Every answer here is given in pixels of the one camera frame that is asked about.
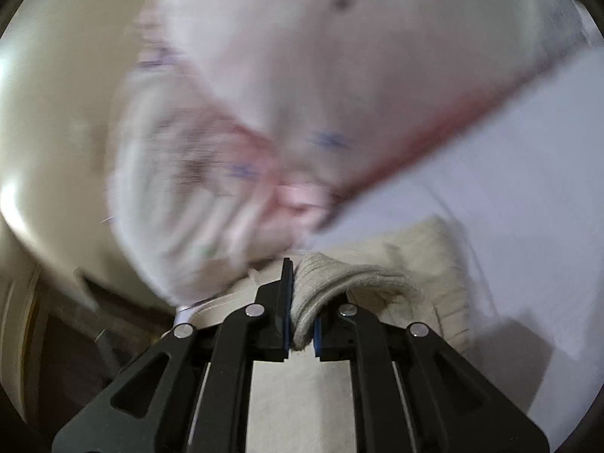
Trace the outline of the cream cable-knit sweater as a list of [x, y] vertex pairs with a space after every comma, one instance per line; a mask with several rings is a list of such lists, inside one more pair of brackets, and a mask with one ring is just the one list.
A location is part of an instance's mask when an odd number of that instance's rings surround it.
[[313, 323], [333, 297], [383, 323], [421, 321], [456, 351], [472, 340], [465, 271], [443, 219], [357, 241], [294, 254], [291, 307], [293, 353], [253, 370], [247, 436], [250, 452], [353, 452], [354, 413], [349, 366], [320, 362], [310, 342]]

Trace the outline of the white floral pillow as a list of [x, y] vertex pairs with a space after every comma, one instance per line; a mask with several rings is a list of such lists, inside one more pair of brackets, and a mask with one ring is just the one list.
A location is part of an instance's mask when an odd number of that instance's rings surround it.
[[189, 307], [299, 244], [329, 190], [226, 115], [174, 59], [139, 59], [124, 87], [108, 180], [112, 231], [162, 300]]

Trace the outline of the lavender bed sheet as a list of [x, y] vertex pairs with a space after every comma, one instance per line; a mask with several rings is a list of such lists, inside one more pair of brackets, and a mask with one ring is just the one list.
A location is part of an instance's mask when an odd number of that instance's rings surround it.
[[352, 202], [311, 248], [430, 216], [467, 270], [473, 364], [564, 445], [603, 384], [602, 47]]

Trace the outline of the pink floral pillow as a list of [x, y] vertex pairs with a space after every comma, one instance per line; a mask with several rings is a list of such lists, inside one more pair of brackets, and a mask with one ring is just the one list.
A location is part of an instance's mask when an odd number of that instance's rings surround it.
[[574, 0], [146, 0], [161, 55], [287, 171], [361, 190], [587, 36]]

